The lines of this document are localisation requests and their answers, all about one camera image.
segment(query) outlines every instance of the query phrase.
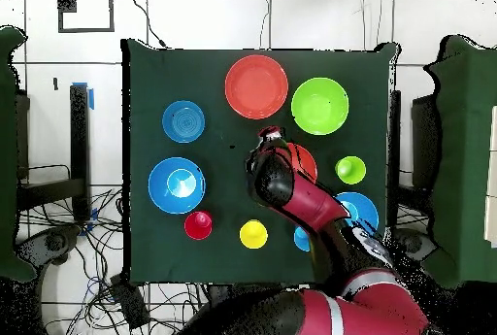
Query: light blue bowl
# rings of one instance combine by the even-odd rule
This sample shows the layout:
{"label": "light blue bowl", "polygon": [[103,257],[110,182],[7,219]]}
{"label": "light blue bowl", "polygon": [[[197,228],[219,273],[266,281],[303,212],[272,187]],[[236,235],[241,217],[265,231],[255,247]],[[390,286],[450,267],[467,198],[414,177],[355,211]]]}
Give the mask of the light blue bowl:
{"label": "light blue bowl", "polygon": [[191,101],[173,102],[162,115],[164,132],[177,143],[195,141],[204,131],[205,125],[204,113]]}
{"label": "light blue bowl", "polygon": [[295,232],[293,233],[293,241],[295,245],[302,251],[309,252],[311,247],[309,245],[309,235],[300,226],[295,228]]}
{"label": "light blue bowl", "polygon": [[[346,219],[349,225],[352,225],[352,221],[356,220],[370,234],[373,232],[371,227],[373,227],[375,230],[378,228],[380,218],[378,216],[378,210],[371,199],[358,192],[342,192],[339,193],[335,198],[342,202],[350,212],[352,218]],[[357,212],[356,219],[354,219],[352,207]]]}
{"label": "light blue bowl", "polygon": [[150,172],[150,198],[165,213],[189,213],[200,204],[205,192],[206,180],[202,171],[188,159],[164,159]]}

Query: green plastic bowl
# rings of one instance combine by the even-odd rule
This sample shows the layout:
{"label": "green plastic bowl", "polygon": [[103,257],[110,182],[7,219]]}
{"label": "green plastic bowl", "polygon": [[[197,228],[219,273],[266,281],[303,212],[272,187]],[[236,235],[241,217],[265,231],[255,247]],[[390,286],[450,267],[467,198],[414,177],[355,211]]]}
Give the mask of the green plastic bowl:
{"label": "green plastic bowl", "polygon": [[347,93],[336,81],[312,78],[293,94],[291,114],[304,131],[314,135],[331,134],[347,119]]}
{"label": "green plastic bowl", "polygon": [[358,184],[366,176],[366,164],[357,156],[346,156],[337,162],[335,172],[344,183]]}

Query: floor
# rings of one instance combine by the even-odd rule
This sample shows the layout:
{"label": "floor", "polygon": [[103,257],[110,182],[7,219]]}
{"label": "floor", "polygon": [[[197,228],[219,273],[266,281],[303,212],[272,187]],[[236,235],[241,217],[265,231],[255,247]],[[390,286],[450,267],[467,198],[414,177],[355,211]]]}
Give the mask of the floor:
{"label": "floor", "polygon": [[[63,14],[64,27],[109,26],[108,0],[77,1],[76,13]],[[268,0],[136,0],[136,3],[149,13],[151,30],[173,48],[372,50],[383,42],[400,44],[396,87],[402,91],[402,184],[410,183],[413,168],[410,104],[434,89],[422,65],[436,59],[442,38],[449,34],[464,34],[486,47],[497,44],[496,0],[271,0],[270,16],[266,16]],[[0,24],[22,28],[28,36],[27,42],[15,51],[13,63],[20,87],[31,98],[30,166],[69,165],[69,86],[87,83],[94,90],[94,109],[89,111],[90,158],[93,208],[97,209],[105,195],[107,199],[113,196],[122,184],[119,39],[139,39],[160,48],[148,29],[146,16],[133,0],[114,0],[114,22],[115,32],[59,33],[56,0],[0,0]],[[65,175],[63,167],[33,170],[30,181],[58,180]],[[120,221],[115,199],[99,212],[100,222]],[[47,206],[50,218],[67,219],[63,207]],[[44,215],[33,210],[24,213],[22,219],[19,239],[47,226]],[[117,230],[115,225],[109,227]],[[93,234],[100,238],[106,231],[96,226]],[[118,250],[122,247],[122,236],[118,232],[107,235],[110,236],[107,245],[113,250],[106,248],[105,256],[109,275],[113,275],[122,265],[122,251]],[[81,236],[78,248],[85,257],[87,273],[96,276],[95,250],[85,236]],[[177,326],[181,326],[191,317],[192,307],[183,306],[190,298],[185,285],[150,284],[141,289],[155,319],[176,320]],[[51,265],[47,272],[42,295],[46,323],[73,318],[84,307],[87,291],[88,278],[83,272],[82,258],[72,251],[65,264]],[[166,300],[166,296],[174,295],[172,301]],[[50,323],[48,331],[50,335],[64,335],[69,323],[70,320]],[[98,324],[109,323],[102,313]],[[144,327],[143,332],[130,333],[127,325],[117,331],[119,335],[172,332],[160,323]],[[112,328],[93,329],[80,320],[71,335],[117,333]]]}

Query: dark green tabletop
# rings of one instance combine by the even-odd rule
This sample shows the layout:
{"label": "dark green tabletop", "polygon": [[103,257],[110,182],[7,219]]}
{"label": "dark green tabletop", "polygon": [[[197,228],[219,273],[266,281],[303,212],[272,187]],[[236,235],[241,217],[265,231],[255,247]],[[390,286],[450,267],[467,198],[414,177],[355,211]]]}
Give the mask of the dark green tabletop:
{"label": "dark green tabletop", "polygon": [[[286,129],[288,137],[311,152],[318,180],[334,192],[358,191],[373,200],[384,229],[386,126],[389,61],[397,46],[377,52],[312,50],[152,50],[128,40],[131,86],[131,279],[134,282],[281,282],[313,280],[310,255],[293,242],[294,225],[259,207],[246,190],[244,161],[267,125]],[[271,117],[249,120],[236,114],[224,96],[229,68],[250,54],[277,60],[288,77],[288,95]],[[345,124],[326,136],[310,135],[290,112],[295,89],[313,77],[337,81],[348,93]],[[162,114],[177,100],[198,104],[206,118],[200,138],[177,144],[162,130]],[[334,172],[338,159],[360,156],[367,175],[358,185],[343,184]],[[213,214],[214,229],[203,241],[186,236],[186,215],[169,215],[151,202],[149,173],[165,158],[195,162],[206,178],[206,194],[197,207]],[[259,250],[245,248],[240,227],[256,218],[269,238]]]}

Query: blue plastic bowl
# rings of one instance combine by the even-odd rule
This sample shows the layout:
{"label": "blue plastic bowl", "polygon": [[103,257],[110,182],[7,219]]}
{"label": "blue plastic bowl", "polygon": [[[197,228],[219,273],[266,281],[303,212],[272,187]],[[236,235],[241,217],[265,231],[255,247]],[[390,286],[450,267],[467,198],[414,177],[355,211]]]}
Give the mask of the blue plastic bowl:
{"label": "blue plastic bowl", "polygon": [[189,213],[200,204],[205,192],[206,180],[202,171],[188,159],[164,159],[150,172],[150,198],[165,213]]}
{"label": "blue plastic bowl", "polygon": [[191,101],[176,101],[162,115],[162,128],[177,143],[195,141],[206,126],[204,113]]}
{"label": "blue plastic bowl", "polygon": [[297,226],[295,232],[293,233],[293,241],[295,245],[302,251],[309,252],[311,247],[309,246],[309,236],[304,228]]}
{"label": "blue plastic bowl", "polygon": [[[337,198],[342,203],[346,202],[346,204],[344,205],[352,215],[352,218],[346,219],[349,225],[352,225],[352,221],[356,220],[370,234],[373,232],[371,227],[373,227],[375,230],[378,228],[380,218],[378,217],[377,208],[375,207],[375,204],[373,204],[371,199],[358,192],[342,192],[339,193],[335,198]],[[353,219],[353,209],[349,208],[350,205],[355,208],[357,212],[357,219]]]}

